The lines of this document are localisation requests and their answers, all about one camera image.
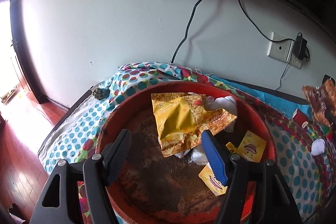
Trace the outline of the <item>yellow medicine box with mouth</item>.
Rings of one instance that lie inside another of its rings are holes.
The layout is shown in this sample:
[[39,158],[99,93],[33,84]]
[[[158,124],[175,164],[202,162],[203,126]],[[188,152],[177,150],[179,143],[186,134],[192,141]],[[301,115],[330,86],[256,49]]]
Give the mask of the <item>yellow medicine box with mouth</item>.
[[238,148],[231,142],[228,142],[226,147],[230,153],[236,153],[247,161],[260,162],[266,148],[266,141],[255,133],[247,131]]

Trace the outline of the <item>white sock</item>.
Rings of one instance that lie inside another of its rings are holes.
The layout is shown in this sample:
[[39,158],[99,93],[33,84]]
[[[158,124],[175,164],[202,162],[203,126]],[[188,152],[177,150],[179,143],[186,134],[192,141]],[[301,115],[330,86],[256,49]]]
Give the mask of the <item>white sock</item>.
[[325,153],[326,151],[326,144],[323,139],[316,139],[311,144],[311,155],[312,156],[319,156]]

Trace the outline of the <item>brown snack bag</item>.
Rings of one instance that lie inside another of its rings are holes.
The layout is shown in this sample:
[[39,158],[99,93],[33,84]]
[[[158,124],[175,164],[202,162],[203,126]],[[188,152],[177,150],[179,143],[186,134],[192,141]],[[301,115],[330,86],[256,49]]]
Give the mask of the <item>brown snack bag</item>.
[[327,79],[323,84],[315,88],[313,86],[303,86],[302,91],[309,102],[313,120],[316,123],[331,127],[335,118],[335,83]]

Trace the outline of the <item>yellow snack bag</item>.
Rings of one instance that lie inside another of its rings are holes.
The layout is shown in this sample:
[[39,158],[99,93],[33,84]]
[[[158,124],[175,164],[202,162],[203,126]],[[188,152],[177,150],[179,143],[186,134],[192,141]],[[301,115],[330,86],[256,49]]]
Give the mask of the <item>yellow snack bag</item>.
[[212,109],[205,94],[153,93],[151,102],[164,157],[200,145],[203,131],[216,135],[237,119],[223,107]]

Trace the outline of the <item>colourful polka dot cloth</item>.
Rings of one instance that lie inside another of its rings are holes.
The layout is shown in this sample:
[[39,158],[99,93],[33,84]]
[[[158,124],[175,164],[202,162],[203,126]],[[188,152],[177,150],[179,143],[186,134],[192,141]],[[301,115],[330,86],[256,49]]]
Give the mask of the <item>colourful polka dot cloth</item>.
[[[171,81],[188,81],[213,85],[248,102],[265,121],[273,137],[278,166],[297,204],[304,223],[315,223],[335,189],[335,144],[324,135],[319,124],[301,128],[292,118],[248,93],[233,88],[189,68],[159,62],[130,63],[120,67],[109,79],[97,84],[102,98],[93,96],[81,103],[73,114],[51,134],[38,152],[47,173],[56,163],[79,162],[95,151],[100,130],[117,100],[129,97],[145,88]],[[311,155],[311,144],[323,139],[326,151]]]

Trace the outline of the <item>dark red small box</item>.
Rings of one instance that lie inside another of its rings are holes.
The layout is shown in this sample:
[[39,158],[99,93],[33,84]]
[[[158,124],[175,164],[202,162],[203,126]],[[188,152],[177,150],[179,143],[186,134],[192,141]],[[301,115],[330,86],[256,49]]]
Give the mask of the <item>dark red small box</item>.
[[293,113],[292,120],[294,120],[301,128],[306,128],[309,124],[309,118],[299,109]]

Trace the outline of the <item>green red medicine box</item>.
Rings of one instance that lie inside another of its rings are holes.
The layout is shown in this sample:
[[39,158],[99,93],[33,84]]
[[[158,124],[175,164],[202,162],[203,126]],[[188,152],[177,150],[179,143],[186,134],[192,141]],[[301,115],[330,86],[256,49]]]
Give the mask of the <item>green red medicine box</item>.
[[334,130],[332,127],[326,125],[320,125],[320,128],[323,132],[323,135],[329,140],[332,141],[334,137]]

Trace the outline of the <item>red round basin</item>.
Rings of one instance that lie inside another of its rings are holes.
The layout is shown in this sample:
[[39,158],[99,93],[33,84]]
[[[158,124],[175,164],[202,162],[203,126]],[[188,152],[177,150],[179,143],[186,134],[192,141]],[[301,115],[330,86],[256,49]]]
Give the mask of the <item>red round basin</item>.
[[194,92],[214,98],[230,93],[193,82],[157,84],[117,100],[98,137],[101,152],[121,130],[131,132],[131,148],[118,179],[108,188],[114,210],[127,223],[214,223],[224,201],[199,178],[201,167],[186,157],[164,157],[153,114],[153,93]]

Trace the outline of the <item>blue cloth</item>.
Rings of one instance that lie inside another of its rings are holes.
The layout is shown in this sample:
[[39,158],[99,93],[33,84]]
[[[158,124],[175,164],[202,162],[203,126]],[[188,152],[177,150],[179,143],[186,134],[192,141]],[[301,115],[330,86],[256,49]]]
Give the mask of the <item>blue cloth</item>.
[[290,94],[285,94],[282,92],[276,92],[271,89],[247,84],[240,83],[237,81],[231,81],[227,79],[220,78],[216,75],[211,75],[211,77],[218,81],[223,81],[225,84],[239,89],[249,95],[258,98],[265,104],[273,107],[277,111],[281,112],[287,118],[292,118],[294,112],[298,109],[306,115],[306,117],[312,121],[313,115],[310,105],[302,98],[292,96]]

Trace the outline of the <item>white crumpled tissue top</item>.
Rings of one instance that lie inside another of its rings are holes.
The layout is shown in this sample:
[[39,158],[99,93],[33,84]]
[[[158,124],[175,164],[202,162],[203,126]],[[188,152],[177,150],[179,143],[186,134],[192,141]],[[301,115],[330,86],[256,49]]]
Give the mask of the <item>white crumpled tissue top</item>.
[[237,104],[232,96],[214,98],[205,94],[189,93],[191,96],[191,104],[193,106],[203,106],[206,112],[224,109],[226,112],[235,116],[224,131],[232,133],[234,131],[235,121],[238,117]]

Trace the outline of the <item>black power adapter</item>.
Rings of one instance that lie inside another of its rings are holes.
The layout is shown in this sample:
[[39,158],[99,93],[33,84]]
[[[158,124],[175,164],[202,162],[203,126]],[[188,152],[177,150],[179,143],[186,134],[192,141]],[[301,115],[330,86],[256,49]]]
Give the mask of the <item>black power adapter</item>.
[[308,62],[310,60],[310,52],[307,48],[307,40],[303,38],[303,34],[299,32],[294,42],[293,46],[293,54],[294,56],[303,61],[303,59]]

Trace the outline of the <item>white wall socket plate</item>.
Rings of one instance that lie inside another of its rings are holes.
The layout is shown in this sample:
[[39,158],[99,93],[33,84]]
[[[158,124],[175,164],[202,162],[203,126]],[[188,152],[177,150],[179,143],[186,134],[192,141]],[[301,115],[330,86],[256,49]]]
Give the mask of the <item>white wall socket plate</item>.
[[272,32],[270,36],[271,41],[267,51],[267,56],[284,63],[288,63],[298,69],[302,67],[302,61],[295,57],[293,53],[294,40],[286,40],[284,42],[276,43],[285,39],[284,36],[276,32]]

